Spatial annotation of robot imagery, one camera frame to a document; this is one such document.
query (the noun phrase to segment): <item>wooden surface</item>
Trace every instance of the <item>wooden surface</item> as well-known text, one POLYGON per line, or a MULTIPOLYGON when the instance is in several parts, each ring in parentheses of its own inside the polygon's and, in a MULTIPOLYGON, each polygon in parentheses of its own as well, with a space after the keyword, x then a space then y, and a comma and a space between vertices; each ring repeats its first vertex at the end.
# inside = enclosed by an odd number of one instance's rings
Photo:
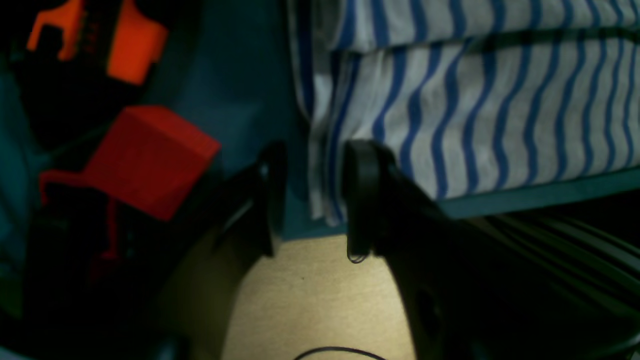
MULTIPOLYGON (((350 263, 344 236, 285 243, 275 259, 261 259, 252 268, 236 301, 222 359, 292 360, 322 346, 355 347, 388 360, 415 358, 384 260, 350 263)), ((328 352, 309 359, 366 358, 328 352)))

